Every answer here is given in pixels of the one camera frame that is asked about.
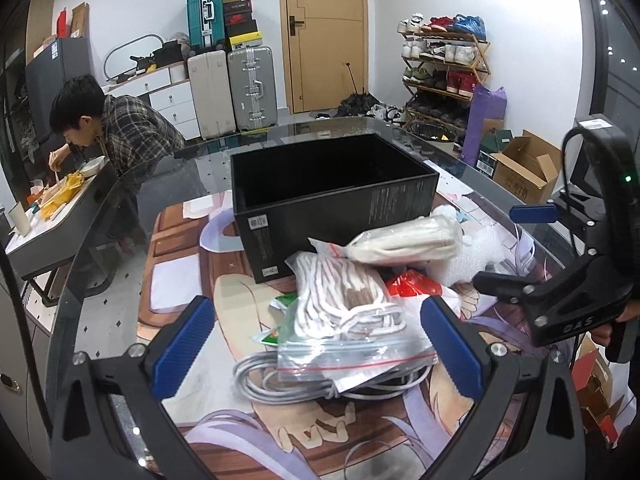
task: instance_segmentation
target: teal suitcase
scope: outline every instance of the teal suitcase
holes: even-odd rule
[[[225,47],[222,0],[187,0],[189,36],[194,50],[206,52]]]

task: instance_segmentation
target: black hair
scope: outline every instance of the black hair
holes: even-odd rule
[[[95,77],[87,74],[67,81],[58,93],[49,114],[51,129],[61,134],[65,130],[77,130],[80,117],[100,118],[106,96]]]

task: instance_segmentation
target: purple bag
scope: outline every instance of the purple bag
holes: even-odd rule
[[[481,83],[476,84],[474,98],[469,110],[469,122],[466,127],[465,145],[462,148],[462,161],[475,167],[482,141],[482,127],[485,119],[504,119],[507,111],[507,94],[504,87],[492,92]]]

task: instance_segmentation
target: yellow plastic bag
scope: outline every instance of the yellow plastic bag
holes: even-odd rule
[[[84,184],[84,176],[82,176],[82,173],[68,174],[62,183],[60,191],[57,192],[52,199],[44,204],[40,209],[42,217],[45,220],[49,220],[60,206],[70,202],[71,199],[78,194],[82,188],[82,184]]]

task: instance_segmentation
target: open black box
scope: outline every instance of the open black box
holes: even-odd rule
[[[344,246],[361,232],[431,213],[438,173],[377,135],[312,140],[231,157],[236,225],[256,283],[290,276],[308,238]]]

